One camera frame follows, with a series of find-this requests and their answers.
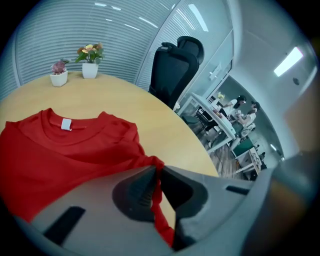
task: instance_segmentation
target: red t-shirt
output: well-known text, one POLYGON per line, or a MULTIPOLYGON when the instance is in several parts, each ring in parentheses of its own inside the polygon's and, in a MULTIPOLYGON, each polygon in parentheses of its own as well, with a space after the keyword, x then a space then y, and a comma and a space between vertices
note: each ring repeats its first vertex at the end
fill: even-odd
MULTIPOLYGON (((0 135, 0 194, 9 211, 30 222, 43 208, 78 185, 133 168, 164 163, 146 156, 134 123, 102 112, 93 119, 63 117, 51 108, 18 122, 0 135)), ((169 245, 174 232, 164 218, 158 180, 151 210, 155 227, 169 245)))

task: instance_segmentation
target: wooden round table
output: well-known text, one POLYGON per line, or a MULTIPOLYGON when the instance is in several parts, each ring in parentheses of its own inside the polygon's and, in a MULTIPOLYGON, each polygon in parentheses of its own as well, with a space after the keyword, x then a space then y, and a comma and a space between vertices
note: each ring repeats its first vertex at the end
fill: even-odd
MULTIPOLYGON (((218 176, 205 148, 183 120, 159 99, 127 81, 105 74, 83 79, 81 72, 70 72, 64 86, 53 87, 48 75, 41 77, 0 103, 0 131, 6 121, 16 122, 48 108, 71 119, 95 118, 105 111, 136 123, 147 156, 157 156, 168 166, 218 176)), ((161 209, 174 227, 175 212, 165 197, 161 209)))

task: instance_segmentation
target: potted plant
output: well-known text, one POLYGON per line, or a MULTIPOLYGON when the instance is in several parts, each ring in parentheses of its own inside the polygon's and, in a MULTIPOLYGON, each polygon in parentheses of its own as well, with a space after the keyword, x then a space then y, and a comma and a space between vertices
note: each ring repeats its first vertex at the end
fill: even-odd
POLYGON ((69 60, 61 59, 51 66, 53 74, 50 75, 50 78, 53 86, 61 87, 67 82, 68 71, 66 63, 69 63, 69 60))
POLYGON ((78 57, 75 62, 86 60, 87 63, 82 64, 82 75, 85 79, 96 78, 98 73, 98 67, 103 55, 104 48, 101 42, 98 44, 87 44, 85 47, 80 47, 77 51, 78 57))

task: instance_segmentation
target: white clothing tag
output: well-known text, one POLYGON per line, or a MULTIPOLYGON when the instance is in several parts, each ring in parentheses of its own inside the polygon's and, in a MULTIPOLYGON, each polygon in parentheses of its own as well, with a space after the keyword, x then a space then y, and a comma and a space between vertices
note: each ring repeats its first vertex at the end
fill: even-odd
POLYGON ((72 129, 70 129, 70 125, 71 125, 71 119, 67 119, 67 118, 62 119, 62 123, 61 123, 62 130, 71 131, 72 129))

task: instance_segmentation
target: ceiling light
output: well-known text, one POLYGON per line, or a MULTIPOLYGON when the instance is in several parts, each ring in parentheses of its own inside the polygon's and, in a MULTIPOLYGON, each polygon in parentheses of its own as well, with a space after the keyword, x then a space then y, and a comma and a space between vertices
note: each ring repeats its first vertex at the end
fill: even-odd
POLYGON ((277 149, 274 145, 270 144, 270 147, 273 148, 274 151, 277 151, 277 149))
POLYGON ((133 28, 133 29, 135 29, 135 30, 139 30, 139 31, 140 31, 139 28, 136 28, 136 27, 134 27, 134 26, 130 26, 130 25, 128 25, 128 24, 124 24, 124 25, 127 26, 127 27, 129 27, 129 28, 133 28))
POLYGON ((280 77, 284 72, 296 64, 303 56, 304 55, 301 53, 298 47, 294 47, 284 61, 282 61, 281 64, 274 70, 274 73, 280 77))
POLYGON ((207 24, 204 21, 204 18, 202 18, 201 13, 199 12, 198 8, 194 4, 189 4, 190 10, 195 15, 196 19, 199 21, 201 28, 203 31, 209 32, 207 24))
POLYGON ((115 7, 115 6, 111 6, 113 9, 115 9, 115 10, 118 10, 118 11, 121 11, 121 8, 119 8, 119 7, 115 7))
POLYGON ((104 3, 99 3, 99 2, 95 2, 94 4, 95 4, 96 6, 102 6, 102 7, 107 6, 106 4, 104 4, 104 3))
POLYGON ((159 3, 160 5, 162 5, 164 8, 166 8, 169 11, 169 8, 167 8, 164 4, 159 3))
POLYGON ((149 23, 150 25, 154 26, 155 28, 157 28, 158 26, 156 26, 155 24, 153 24, 152 22, 150 22, 149 20, 146 20, 145 18, 139 17, 140 20, 149 23))
POLYGON ((180 16, 186 21, 186 23, 188 23, 188 25, 190 26, 190 28, 192 28, 193 30, 195 30, 195 27, 191 24, 190 20, 188 20, 188 18, 182 13, 182 11, 180 11, 179 9, 176 9, 177 13, 180 14, 180 16))

